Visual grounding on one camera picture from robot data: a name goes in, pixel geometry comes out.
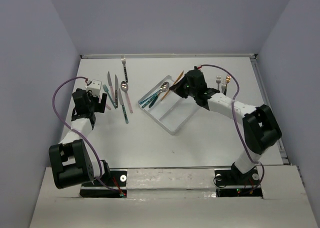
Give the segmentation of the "teal handled silver fork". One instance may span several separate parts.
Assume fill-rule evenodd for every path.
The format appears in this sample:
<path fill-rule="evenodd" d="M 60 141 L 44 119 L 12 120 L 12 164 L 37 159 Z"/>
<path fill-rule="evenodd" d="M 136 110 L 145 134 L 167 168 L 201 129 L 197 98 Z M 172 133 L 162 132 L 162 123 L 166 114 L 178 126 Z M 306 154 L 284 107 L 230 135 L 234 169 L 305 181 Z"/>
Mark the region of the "teal handled silver fork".
<path fill-rule="evenodd" d="M 221 92 L 222 92 L 222 93 L 225 92 L 226 87 L 227 87 L 227 84 L 226 84 L 226 80 L 224 79 L 224 80 L 221 82 Z"/>

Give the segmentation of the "pink handled silver spoon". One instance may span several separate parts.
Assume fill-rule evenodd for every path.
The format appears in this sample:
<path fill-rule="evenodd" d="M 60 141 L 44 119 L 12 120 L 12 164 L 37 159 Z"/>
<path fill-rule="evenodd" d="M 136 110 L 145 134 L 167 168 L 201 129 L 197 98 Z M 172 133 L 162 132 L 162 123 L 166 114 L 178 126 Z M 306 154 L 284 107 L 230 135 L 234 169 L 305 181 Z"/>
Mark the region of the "pink handled silver spoon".
<path fill-rule="evenodd" d="M 125 81 L 122 81 L 121 84 L 120 84 L 120 88 L 125 94 L 125 98 L 126 98 L 126 101 L 127 101 L 129 112 L 133 113 L 133 108 L 132 108 L 132 105 L 131 105 L 130 97 L 128 95 L 128 88 L 129 88 L 128 84 Z"/>

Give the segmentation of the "gold fork black handle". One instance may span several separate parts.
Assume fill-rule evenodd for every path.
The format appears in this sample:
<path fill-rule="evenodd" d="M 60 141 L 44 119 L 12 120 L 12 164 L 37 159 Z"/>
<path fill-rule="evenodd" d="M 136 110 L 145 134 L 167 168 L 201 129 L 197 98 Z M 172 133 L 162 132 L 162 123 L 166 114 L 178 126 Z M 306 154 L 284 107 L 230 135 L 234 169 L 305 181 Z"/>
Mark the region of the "gold fork black handle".
<path fill-rule="evenodd" d="M 223 93 L 224 95 L 226 95 L 227 94 L 227 88 L 228 88 L 228 84 L 230 83 L 230 81 L 231 81 L 231 76 L 230 75 L 227 75 L 226 76 L 226 78 L 225 78 L 225 80 L 226 80 L 226 89 L 225 89 L 225 92 Z"/>

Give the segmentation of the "teal handled silver spoon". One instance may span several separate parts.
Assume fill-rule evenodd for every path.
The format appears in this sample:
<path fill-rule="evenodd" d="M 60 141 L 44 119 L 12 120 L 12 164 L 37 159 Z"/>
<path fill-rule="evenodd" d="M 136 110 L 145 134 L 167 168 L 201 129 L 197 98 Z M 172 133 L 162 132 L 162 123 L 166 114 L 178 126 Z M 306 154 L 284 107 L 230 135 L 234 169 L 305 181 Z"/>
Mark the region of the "teal handled silver spoon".
<path fill-rule="evenodd" d="M 142 109 L 145 108 L 147 105 L 149 105 L 153 100 L 155 100 L 156 97 L 159 96 L 160 93 L 162 92 L 166 92 L 170 87 L 169 82 L 164 82 L 161 86 L 160 89 L 154 94 L 152 95 L 147 101 L 141 102 L 142 104 Z"/>

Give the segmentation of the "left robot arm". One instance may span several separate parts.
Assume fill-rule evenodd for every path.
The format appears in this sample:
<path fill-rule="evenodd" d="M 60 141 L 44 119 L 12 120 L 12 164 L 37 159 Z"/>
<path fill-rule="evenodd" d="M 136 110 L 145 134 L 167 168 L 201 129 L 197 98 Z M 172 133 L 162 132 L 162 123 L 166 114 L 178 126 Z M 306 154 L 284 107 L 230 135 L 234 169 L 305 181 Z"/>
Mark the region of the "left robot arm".
<path fill-rule="evenodd" d="M 96 113 L 104 113 L 107 94 L 102 98 L 93 92 L 78 88 L 73 94 L 74 108 L 68 133 L 48 150 L 53 180 L 58 189 L 95 181 L 104 186 L 110 182 L 111 172 L 105 160 L 94 163 L 86 145 L 88 134 L 94 129 Z"/>

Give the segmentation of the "all silver fork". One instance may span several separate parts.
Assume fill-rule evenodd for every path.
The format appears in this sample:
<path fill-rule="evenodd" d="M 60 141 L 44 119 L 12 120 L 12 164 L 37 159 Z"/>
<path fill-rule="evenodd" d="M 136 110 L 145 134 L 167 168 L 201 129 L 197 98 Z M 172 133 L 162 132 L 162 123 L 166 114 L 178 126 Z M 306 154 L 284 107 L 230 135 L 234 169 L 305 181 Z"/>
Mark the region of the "all silver fork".
<path fill-rule="evenodd" d="M 222 81 L 221 76 L 217 76 L 216 77 L 217 90 L 220 90 L 221 81 Z"/>

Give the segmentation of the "teal handled knife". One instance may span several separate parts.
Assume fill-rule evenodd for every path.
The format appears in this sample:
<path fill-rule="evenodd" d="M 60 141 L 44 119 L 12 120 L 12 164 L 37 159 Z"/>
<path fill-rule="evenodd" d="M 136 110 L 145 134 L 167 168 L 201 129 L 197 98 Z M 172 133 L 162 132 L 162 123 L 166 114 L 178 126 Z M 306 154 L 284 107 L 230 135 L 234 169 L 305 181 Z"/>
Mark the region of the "teal handled knife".
<path fill-rule="evenodd" d="M 122 112 L 123 112 L 123 115 L 124 115 L 125 123 L 128 124 L 129 120 L 128 120 L 126 108 L 125 108 L 125 105 L 124 105 L 124 101 L 123 101 L 123 97 L 122 97 L 122 93 L 121 93 L 120 89 L 118 89 L 118 99 L 119 99 L 118 101 L 119 101 L 119 103 L 121 105 L 121 108 L 122 108 Z"/>

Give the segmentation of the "orange plastic knife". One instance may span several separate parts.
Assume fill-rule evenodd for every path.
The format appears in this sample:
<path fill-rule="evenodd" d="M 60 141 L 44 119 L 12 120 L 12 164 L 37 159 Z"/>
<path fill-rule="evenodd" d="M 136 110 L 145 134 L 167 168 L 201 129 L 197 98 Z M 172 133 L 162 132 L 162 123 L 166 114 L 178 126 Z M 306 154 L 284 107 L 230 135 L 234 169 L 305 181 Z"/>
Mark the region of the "orange plastic knife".
<path fill-rule="evenodd" d="M 180 73 L 180 75 L 179 75 L 178 78 L 175 80 L 175 82 L 172 84 L 172 86 L 173 86 L 173 85 L 176 85 L 176 84 L 180 81 L 180 79 L 182 78 L 183 74 L 184 74 L 184 70 Z M 168 91 L 165 93 L 165 95 L 160 99 L 160 101 L 163 101 L 163 100 L 167 97 L 167 95 L 168 95 L 169 93 L 170 93 L 170 90 L 168 90 Z"/>

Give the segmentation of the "black handled silver fork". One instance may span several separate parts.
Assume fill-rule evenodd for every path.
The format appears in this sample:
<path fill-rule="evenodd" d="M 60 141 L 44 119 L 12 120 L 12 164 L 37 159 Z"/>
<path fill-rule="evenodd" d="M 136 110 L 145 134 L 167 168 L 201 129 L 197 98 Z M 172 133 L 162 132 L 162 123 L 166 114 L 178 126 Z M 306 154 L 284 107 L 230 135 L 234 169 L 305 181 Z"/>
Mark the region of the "black handled silver fork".
<path fill-rule="evenodd" d="M 127 73 L 127 67 L 126 67 L 126 57 L 125 57 L 124 55 L 121 56 L 121 62 L 122 62 L 122 65 L 123 65 L 125 82 L 128 83 L 128 73 Z"/>

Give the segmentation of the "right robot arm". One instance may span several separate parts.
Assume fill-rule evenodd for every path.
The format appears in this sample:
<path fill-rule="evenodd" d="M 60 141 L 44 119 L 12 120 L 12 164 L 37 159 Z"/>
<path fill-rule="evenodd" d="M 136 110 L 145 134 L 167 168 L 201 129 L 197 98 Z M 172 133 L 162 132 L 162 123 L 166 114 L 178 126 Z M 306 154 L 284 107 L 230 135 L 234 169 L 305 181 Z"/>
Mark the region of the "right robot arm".
<path fill-rule="evenodd" d="M 224 95 L 218 89 L 209 88 L 199 68 L 188 71 L 170 87 L 170 91 L 181 98 L 191 97 L 198 106 L 233 119 L 244 148 L 230 169 L 230 178 L 235 184 L 246 181 L 265 151 L 282 137 L 269 106 L 247 105 L 236 101 L 235 97 Z"/>

